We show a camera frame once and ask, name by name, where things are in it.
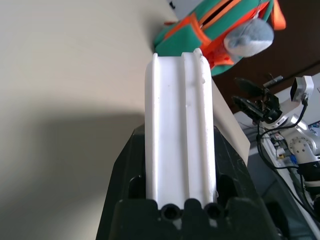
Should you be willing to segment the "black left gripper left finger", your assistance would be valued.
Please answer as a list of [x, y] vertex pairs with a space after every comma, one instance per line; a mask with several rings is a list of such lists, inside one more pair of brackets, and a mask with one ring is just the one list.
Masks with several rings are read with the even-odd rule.
[[113, 165], [96, 239], [146, 239], [143, 228], [149, 226], [145, 126], [141, 125], [134, 129]]

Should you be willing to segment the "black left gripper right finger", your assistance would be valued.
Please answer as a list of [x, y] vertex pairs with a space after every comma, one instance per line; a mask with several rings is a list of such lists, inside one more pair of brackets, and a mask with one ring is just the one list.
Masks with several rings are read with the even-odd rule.
[[258, 195], [244, 160], [214, 130], [217, 202], [223, 216], [213, 228], [215, 240], [278, 240], [277, 228]]

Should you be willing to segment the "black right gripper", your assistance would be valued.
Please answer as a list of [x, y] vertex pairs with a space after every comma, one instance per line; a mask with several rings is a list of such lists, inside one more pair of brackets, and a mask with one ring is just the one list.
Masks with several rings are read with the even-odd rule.
[[262, 89], [254, 82], [242, 77], [236, 77], [234, 81], [250, 97], [261, 96], [254, 101], [255, 104], [244, 97], [233, 96], [232, 101], [240, 111], [251, 119], [259, 119], [265, 123], [273, 123], [280, 117], [279, 99], [267, 88]]

